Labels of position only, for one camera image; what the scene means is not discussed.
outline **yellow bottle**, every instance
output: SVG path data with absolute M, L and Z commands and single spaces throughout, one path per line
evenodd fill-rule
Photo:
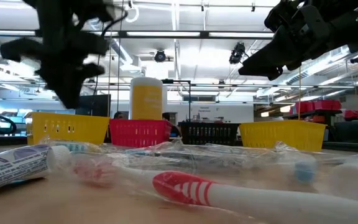
M 162 82 L 156 78 L 131 80 L 129 119 L 162 119 Z

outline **wooden table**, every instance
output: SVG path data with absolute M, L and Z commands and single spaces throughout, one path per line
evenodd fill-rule
M 0 189 L 0 223 L 199 224 L 250 223 L 250 218 L 206 207 L 178 205 L 116 188 L 96 188 L 49 177 Z

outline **window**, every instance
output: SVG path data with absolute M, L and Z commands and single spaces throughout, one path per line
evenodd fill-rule
M 183 101 L 189 101 L 189 96 L 183 96 Z M 191 96 L 192 102 L 215 102 L 216 96 Z

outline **ceiling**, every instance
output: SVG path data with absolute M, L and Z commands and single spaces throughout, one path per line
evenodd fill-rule
M 251 12 L 251 5 L 255 2 L 255 12 Z M 118 23 L 113 30 L 140 30 L 140 31 L 231 31 L 231 32 L 260 32 L 268 31 L 264 26 L 264 19 L 269 11 L 279 0 L 133 0 L 135 9 L 129 10 L 128 21 Z M 128 1 L 114 1 L 115 5 L 128 6 Z M 37 14 L 34 9 L 16 0 L 0 0 L 0 30 L 34 30 L 38 28 Z M 101 30 L 102 25 L 91 22 L 85 26 L 86 30 Z M 13 40 L 17 37 L 0 37 L 0 44 Z M 130 82 L 131 78 L 142 75 L 151 76 L 152 70 L 158 67 L 158 75 L 172 79 L 191 80 L 193 83 L 217 84 L 219 80 L 233 84 L 258 84 L 258 85 L 294 85 L 299 84 L 298 72 L 285 73 L 275 81 L 268 81 L 264 77 L 245 77 L 237 73 L 238 66 L 229 63 L 231 50 L 238 42 L 243 42 L 247 54 L 252 55 L 269 40 L 235 40 L 235 39 L 116 39 L 111 38 L 115 46 L 107 52 L 106 57 L 101 57 L 99 63 L 104 65 L 106 73 L 98 79 L 100 83 L 107 82 Z M 169 62 L 156 64 L 153 60 L 157 50 L 164 50 L 170 57 Z M 358 65 L 348 65 L 346 61 L 355 55 L 346 52 L 346 49 L 339 52 L 340 55 L 328 53 L 320 59 L 304 63 L 302 68 L 303 85 L 327 85 L 324 82 L 332 78 L 347 74 L 349 71 L 356 71 L 354 74 L 344 76 L 330 85 L 350 85 L 349 82 L 358 82 Z M 86 62 L 97 62 L 96 56 L 90 56 Z M 13 85 L 19 91 L 23 88 L 38 88 L 38 76 L 33 72 L 38 67 L 37 62 L 26 60 L 20 64 L 7 63 L 0 58 L 0 82 L 27 82 Z M 100 85 L 98 90 L 105 90 L 107 86 Z M 298 89 L 294 88 L 264 88 L 262 86 L 249 86 L 244 88 L 209 88 L 214 91 L 238 91 L 249 93 L 254 92 L 261 100 L 295 94 Z M 206 88 L 193 90 L 205 91 Z M 304 90 L 304 95 L 320 91 L 315 88 Z M 325 88 L 325 93 L 332 93 L 335 89 Z

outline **toothbrush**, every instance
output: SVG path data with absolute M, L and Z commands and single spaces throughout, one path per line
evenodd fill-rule
M 245 213 L 269 223 L 358 224 L 358 202 L 330 195 L 258 190 L 219 184 L 177 171 L 117 167 L 160 196 Z

